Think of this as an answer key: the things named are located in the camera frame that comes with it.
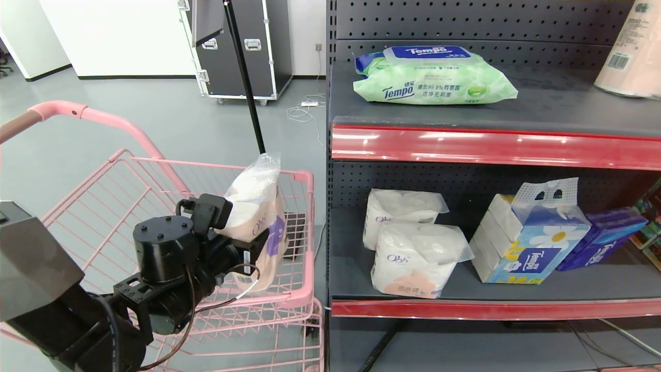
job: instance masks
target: shelf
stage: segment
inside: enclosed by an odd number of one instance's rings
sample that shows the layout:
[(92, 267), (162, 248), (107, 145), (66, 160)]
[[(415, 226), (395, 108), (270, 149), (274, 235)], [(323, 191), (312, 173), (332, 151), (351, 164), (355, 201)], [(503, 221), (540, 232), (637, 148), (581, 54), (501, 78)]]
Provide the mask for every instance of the shelf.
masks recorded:
[(596, 71), (500, 66), (519, 98), (491, 105), (368, 103), (334, 64), (332, 158), (661, 170), (659, 102), (605, 93)]
[[(642, 329), (632, 333), (636, 337), (644, 335), (644, 342), (661, 348), (661, 319), (636, 318), (635, 321), (636, 327)], [(614, 330), (595, 330), (592, 322), (595, 321), (577, 321), (574, 326), (594, 330), (590, 336), (603, 349), (630, 363), (659, 362)], [(357, 371), (393, 323), (392, 319), (331, 318), (330, 370)], [(422, 345), (432, 345), (433, 352)], [(501, 322), (409, 320), (385, 348), (373, 370), (437, 371), (439, 365), (443, 370), (457, 372), (593, 371), (621, 367), (604, 355), (588, 353), (567, 323), (548, 329), (522, 330), (507, 328)], [(627, 371), (642, 372), (642, 369)]]
[[(333, 208), (329, 214), (333, 316), (547, 320), (661, 315), (661, 273), (632, 246), (599, 265), (555, 271), (540, 285), (484, 284), (468, 261), (457, 265), (440, 299), (384, 295), (369, 276), (374, 253), (362, 243), (364, 208)], [(437, 222), (476, 226), (476, 218), (481, 218), (478, 211), (450, 212)]]

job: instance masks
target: shopping cart handle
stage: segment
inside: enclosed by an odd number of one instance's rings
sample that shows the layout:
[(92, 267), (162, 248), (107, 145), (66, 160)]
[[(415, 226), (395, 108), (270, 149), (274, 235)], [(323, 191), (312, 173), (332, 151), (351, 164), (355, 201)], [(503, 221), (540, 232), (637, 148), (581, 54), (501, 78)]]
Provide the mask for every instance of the shopping cart handle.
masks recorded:
[[(130, 121), (116, 115), (108, 114), (103, 111), (88, 108), (82, 103), (69, 101), (48, 101), (40, 103), (28, 109), (26, 113), (0, 126), (0, 145), (10, 140), (13, 136), (30, 128), (38, 122), (48, 120), (52, 116), (67, 115), (79, 119), (94, 121), (103, 125), (119, 128), (127, 132), (142, 146), (152, 159), (163, 160), (163, 154), (149, 139), (142, 129)], [(173, 182), (178, 191), (184, 197), (187, 197), (190, 191), (186, 188), (184, 181), (176, 174), (169, 164), (159, 164), (159, 167), (165, 171), (168, 178)]]
[(55, 115), (69, 115), (81, 118), (83, 110), (87, 106), (80, 103), (67, 101), (50, 101), (40, 103), (28, 109), (26, 113), (10, 120), (3, 126), (0, 126), (0, 144), (10, 140), (13, 136), (30, 128), (36, 123), (48, 120)]

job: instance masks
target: green wet wipes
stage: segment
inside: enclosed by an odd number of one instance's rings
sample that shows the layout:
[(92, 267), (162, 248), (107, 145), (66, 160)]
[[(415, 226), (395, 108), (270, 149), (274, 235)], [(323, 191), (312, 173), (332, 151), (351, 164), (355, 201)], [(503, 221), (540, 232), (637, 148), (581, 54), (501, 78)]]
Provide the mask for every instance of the green wet wipes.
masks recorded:
[(482, 57), (459, 46), (394, 46), (356, 58), (367, 101), (409, 105), (474, 105), (515, 99), (518, 91)]

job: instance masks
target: pegboard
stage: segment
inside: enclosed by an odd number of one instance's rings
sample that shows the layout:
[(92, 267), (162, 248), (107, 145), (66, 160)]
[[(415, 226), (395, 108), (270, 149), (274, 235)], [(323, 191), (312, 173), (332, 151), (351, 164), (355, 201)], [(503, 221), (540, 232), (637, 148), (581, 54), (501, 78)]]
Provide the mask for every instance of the pegboard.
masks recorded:
[[(574, 50), (568, 56), (569, 67), (585, 68), (603, 65), (605, 56), (594, 52), (603, 54), (613, 45), (633, 0), (328, 0), (327, 4), (329, 69), (336, 60), (351, 58), (346, 47), (352, 42), (369, 49), (375, 46), (375, 51), (384, 45), (472, 45), (494, 64), (500, 60), (555, 64), (563, 58), (558, 51), (569, 49)], [(488, 42), (520, 43), (522, 49), (516, 53), (475, 49), (486, 49)], [(579, 52), (575, 46), (581, 46)], [(544, 47), (556, 49), (556, 54), (541, 53)]]
[[(390, 46), (410, 45), (411, 40), (337, 40), (335, 63), (353, 64), (356, 56)], [(416, 45), (434, 45), (435, 40), (415, 40)], [(490, 64), (539, 65), (599, 70), (610, 46), (567, 44), (560, 42), (522, 42), (512, 40), (452, 40), (482, 56)]]
[(578, 205), (585, 213), (631, 206), (661, 172), (625, 169), (408, 162), (333, 162), (332, 208), (367, 205), (372, 188), (443, 194), (450, 210), (484, 213), (497, 193), (515, 194), (523, 182), (579, 177)]

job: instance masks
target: chair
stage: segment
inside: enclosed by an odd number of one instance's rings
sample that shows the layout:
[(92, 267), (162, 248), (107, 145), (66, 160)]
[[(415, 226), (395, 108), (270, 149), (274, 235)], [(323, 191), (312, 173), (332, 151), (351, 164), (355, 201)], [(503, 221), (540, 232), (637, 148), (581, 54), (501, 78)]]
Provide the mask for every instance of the chair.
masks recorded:
[(2, 65), (6, 65), (8, 62), (9, 61), (7, 60), (7, 56), (2, 51), (2, 49), (0, 49), (0, 75), (8, 76), (7, 70), (9, 70), (9, 72), (14, 72), (13, 68), (11, 68), (9, 66), (2, 66)]

